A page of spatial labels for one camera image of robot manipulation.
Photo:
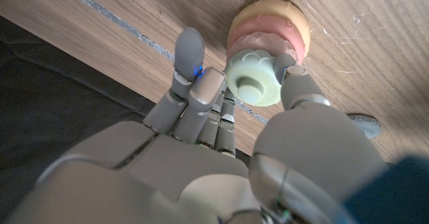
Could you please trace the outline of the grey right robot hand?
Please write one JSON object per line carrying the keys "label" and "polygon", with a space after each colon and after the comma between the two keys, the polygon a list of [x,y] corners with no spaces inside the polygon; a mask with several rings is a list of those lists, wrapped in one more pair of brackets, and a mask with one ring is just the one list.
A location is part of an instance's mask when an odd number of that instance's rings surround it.
{"label": "grey right robot hand", "polygon": [[171,88],[52,162],[8,223],[354,223],[343,203],[386,164],[333,108],[289,43],[202,66],[176,42]]}

